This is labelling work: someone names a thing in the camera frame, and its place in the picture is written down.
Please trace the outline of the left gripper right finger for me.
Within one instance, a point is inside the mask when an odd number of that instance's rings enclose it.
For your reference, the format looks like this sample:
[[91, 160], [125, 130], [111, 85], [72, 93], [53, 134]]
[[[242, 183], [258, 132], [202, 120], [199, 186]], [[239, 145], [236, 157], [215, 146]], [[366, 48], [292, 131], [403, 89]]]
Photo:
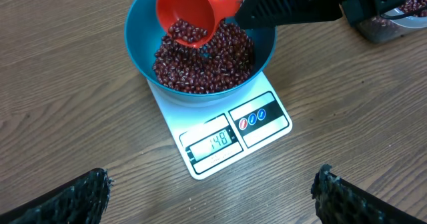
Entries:
[[325, 164], [311, 188], [316, 215], [324, 224], [426, 224], [331, 172]]

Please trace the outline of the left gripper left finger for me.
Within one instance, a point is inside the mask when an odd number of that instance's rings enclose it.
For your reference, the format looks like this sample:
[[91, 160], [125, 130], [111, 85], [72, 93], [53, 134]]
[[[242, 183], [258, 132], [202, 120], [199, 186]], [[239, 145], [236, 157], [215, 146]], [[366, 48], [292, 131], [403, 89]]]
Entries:
[[1, 222], [98, 224], [107, 209], [111, 188], [107, 170], [95, 168], [2, 214]]

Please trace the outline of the red measuring scoop blue handle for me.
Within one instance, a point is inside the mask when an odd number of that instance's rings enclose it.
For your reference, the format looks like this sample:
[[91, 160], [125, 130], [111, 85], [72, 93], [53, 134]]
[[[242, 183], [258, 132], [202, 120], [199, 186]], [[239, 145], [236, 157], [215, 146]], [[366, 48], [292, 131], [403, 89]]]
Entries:
[[156, 0], [155, 10], [159, 24], [169, 36], [172, 36], [169, 28], [180, 19], [205, 29], [207, 35], [199, 41], [177, 41], [188, 47], [199, 48], [211, 40], [223, 19], [233, 17], [238, 12], [242, 2], [243, 0]]

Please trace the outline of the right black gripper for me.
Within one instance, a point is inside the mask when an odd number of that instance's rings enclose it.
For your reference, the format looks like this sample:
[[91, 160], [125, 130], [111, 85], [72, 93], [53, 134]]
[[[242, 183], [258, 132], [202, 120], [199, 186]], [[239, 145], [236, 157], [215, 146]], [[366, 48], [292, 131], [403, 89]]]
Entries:
[[234, 16], [242, 29], [335, 21], [344, 15], [351, 26], [384, 14], [406, 0], [243, 0]]

